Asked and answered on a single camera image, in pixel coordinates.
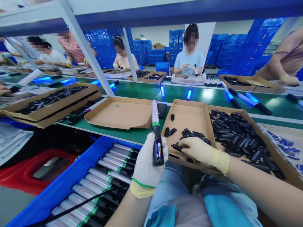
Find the cardboard tray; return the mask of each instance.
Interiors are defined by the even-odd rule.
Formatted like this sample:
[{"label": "cardboard tray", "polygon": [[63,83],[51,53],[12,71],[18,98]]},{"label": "cardboard tray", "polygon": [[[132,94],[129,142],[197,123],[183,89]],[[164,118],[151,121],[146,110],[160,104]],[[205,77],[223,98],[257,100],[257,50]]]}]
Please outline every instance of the cardboard tray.
[{"label": "cardboard tray", "polygon": [[231,78],[237,78],[238,81],[241,81],[241,82],[247,82],[246,81],[247,76],[219,75],[219,78],[226,84],[227,88],[232,88],[235,90],[245,90],[245,91],[254,91],[255,90],[255,86],[231,85],[225,79],[223,79],[224,76],[231,77]]},{"label": "cardboard tray", "polygon": [[[171,121],[170,119],[171,114],[175,115],[174,121]],[[193,169],[198,169],[203,172],[207,170],[207,173],[212,175],[219,174],[219,172],[216,171],[212,166],[198,162],[192,157],[193,163],[186,162],[186,158],[190,156],[183,154],[171,147],[172,144],[176,144],[180,141],[182,131],[184,131],[185,128],[188,128],[190,131],[203,133],[210,141],[211,146],[217,148],[211,126],[211,119],[209,117],[209,110],[206,103],[175,99],[166,117],[161,136],[165,135],[166,127],[169,127],[170,130],[173,128],[177,129],[173,135],[166,138],[169,154],[175,155],[179,158],[177,159],[170,156],[170,161]]]},{"label": "cardboard tray", "polygon": [[[219,110],[221,112],[226,112],[227,114],[231,113],[239,113],[243,118],[245,118],[248,123],[252,124],[252,128],[255,130],[256,134],[259,135],[264,143],[266,144],[267,149],[270,151],[271,159],[277,163],[281,171],[283,172],[286,182],[303,190],[303,181],[300,176],[294,171],[294,169],[288,164],[288,162],[283,158],[283,156],[278,152],[275,146],[271,143],[269,138],[261,131],[261,129],[257,126],[257,124],[253,121],[253,119],[248,115],[245,110],[242,109],[233,109],[227,107],[219,107],[219,106],[211,106],[208,105],[208,110]],[[223,147],[220,143],[216,143],[217,148],[225,152],[225,147]]]},{"label": "cardboard tray", "polygon": [[46,118],[44,120],[38,121],[38,122],[29,122],[27,120],[17,119],[17,118],[14,118],[14,117],[11,117],[11,118],[15,121],[22,122],[22,123],[25,123],[25,124],[28,124],[28,125],[33,125],[33,126],[36,126],[38,128],[43,128],[44,129],[44,128],[56,123],[58,120],[66,117],[72,111],[77,110],[80,107],[84,106],[88,101],[97,99],[100,96],[102,96],[102,94],[101,94],[101,92],[98,91],[97,93],[89,96],[85,100],[82,100],[81,102],[79,102],[79,103],[77,103],[77,104],[75,104],[75,105],[73,105],[73,106],[71,106],[71,107],[69,107],[69,108],[67,108],[63,111],[60,111],[60,112],[56,113],[55,115],[53,115],[49,118]]},{"label": "cardboard tray", "polygon": [[[144,77],[154,74],[153,71],[148,71],[148,72],[150,72],[150,73],[147,74],[147,75],[145,75]],[[144,78],[144,77],[138,77],[138,81],[142,81],[142,78]],[[133,75],[128,76],[128,77],[127,77],[127,80],[134,81]]]},{"label": "cardboard tray", "polygon": [[109,97],[84,116],[93,125],[109,128],[150,128],[152,102],[147,99]]},{"label": "cardboard tray", "polygon": [[[164,74],[164,75],[159,80],[146,79],[147,77],[149,77],[152,74]],[[150,83],[150,84],[160,84],[165,77],[166,77],[166,72],[152,71],[150,74],[147,74],[146,76],[142,77],[142,82]]]},{"label": "cardboard tray", "polygon": [[[77,92],[73,95],[70,95],[67,98],[64,98],[64,99],[62,99],[60,101],[57,101],[53,104],[50,104],[48,106],[45,106],[45,107],[43,107],[43,108],[41,108],[41,109],[39,109],[39,110],[37,110],[33,113],[30,113],[28,115],[24,115],[24,114],[21,114],[21,113],[16,113],[16,111],[21,110],[22,108],[24,108],[30,102],[45,98],[45,97],[49,96],[50,94],[55,93],[58,90],[67,89],[68,87],[73,88],[73,87],[78,87],[78,86],[87,86],[87,88],[80,91],[80,92]],[[74,83],[74,84],[71,84],[69,86],[61,87],[61,88],[58,88],[56,90],[53,90],[53,91],[50,91],[50,92],[47,92],[47,93],[44,93],[44,94],[41,94],[41,95],[37,95],[37,96],[34,96],[32,98],[23,100],[21,102],[9,105],[9,106],[3,108],[2,112],[4,114],[6,114],[7,116],[9,116],[9,117],[18,118],[18,119],[21,119],[21,120],[28,120],[28,121],[38,122],[41,119],[51,115],[52,113],[62,109],[63,107],[65,107],[65,106],[67,106],[67,105],[69,105],[69,104],[71,104],[71,103],[73,103],[73,102],[91,94],[92,92],[97,91],[97,90],[98,90],[98,86],[96,84]]]}]

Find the hand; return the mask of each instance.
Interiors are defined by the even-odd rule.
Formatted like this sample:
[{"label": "hand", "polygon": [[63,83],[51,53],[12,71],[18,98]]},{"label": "hand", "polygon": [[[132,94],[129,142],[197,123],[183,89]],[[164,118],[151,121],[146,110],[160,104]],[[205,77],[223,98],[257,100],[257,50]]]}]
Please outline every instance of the hand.
[{"label": "hand", "polygon": [[117,64],[115,64],[115,63],[113,64],[113,67],[114,67],[115,70],[120,70],[119,66]]},{"label": "hand", "polygon": [[181,66],[181,71],[187,69],[190,66],[190,64],[184,64]]},{"label": "hand", "polygon": [[182,139],[179,144],[183,148],[182,152],[194,157],[196,160],[216,167],[220,172],[226,174],[229,167],[229,155],[217,150],[198,137],[188,137]]},{"label": "hand", "polygon": [[47,65],[54,65],[55,64],[54,61],[48,61],[48,60],[43,61],[43,63],[47,64]]},{"label": "hand", "polygon": [[8,57],[11,57],[12,55],[9,52],[3,52],[2,56],[5,57],[5,58],[8,58]]},{"label": "hand", "polygon": [[[166,139],[161,137],[163,146],[164,162],[168,160],[168,147]],[[141,148],[133,174],[133,180],[130,184],[130,190],[138,199],[147,198],[156,192],[156,186],[159,184],[165,165],[153,165],[153,147],[155,134],[153,132],[147,135],[146,141]]]},{"label": "hand", "polygon": [[0,84],[0,96],[4,95],[4,94],[9,94],[12,93],[10,89],[8,89],[7,87],[3,86],[2,84]]},{"label": "hand", "polygon": [[67,59],[66,64],[68,67],[73,68],[72,61],[70,59]]},{"label": "hand", "polygon": [[296,77],[292,77],[288,74],[281,77],[279,80],[281,80],[285,85],[291,86],[291,85],[297,85],[299,83],[299,79]]},{"label": "hand", "polygon": [[18,65],[19,65],[19,66],[23,66],[23,65],[26,64],[26,63],[28,63],[28,61],[20,61],[20,62],[18,62]]}]

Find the white shirt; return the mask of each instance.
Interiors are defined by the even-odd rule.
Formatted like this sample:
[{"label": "white shirt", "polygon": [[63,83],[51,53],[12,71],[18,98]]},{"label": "white shirt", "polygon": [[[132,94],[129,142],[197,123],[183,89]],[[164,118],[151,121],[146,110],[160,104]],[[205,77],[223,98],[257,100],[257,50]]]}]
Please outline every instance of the white shirt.
[{"label": "white shirt", "polygon": [[54,62],[62,62],[62,63],[66,63],[67,61],[66,57],[56,50],[52,50],[50,55],[40,54],[39,59],[41,61],[54,61]]}]

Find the blue plastic bin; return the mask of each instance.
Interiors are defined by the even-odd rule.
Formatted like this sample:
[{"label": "blue plastic bin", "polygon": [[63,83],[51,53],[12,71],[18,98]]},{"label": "blue plastic bin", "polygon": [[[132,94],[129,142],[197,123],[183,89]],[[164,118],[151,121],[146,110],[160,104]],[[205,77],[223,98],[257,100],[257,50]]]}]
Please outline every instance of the blue plastic bin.
[{"label": "blue plastic bin", "polygon": [[88,174],[89,168],[95,167],[99,158],[109,151],[114,142],[136,149],[142,148],[137,144],[101,136],[80,158],[19,213],[7,227],[23,227],[47,218],[51,210],[73,192],[72,186]]}]

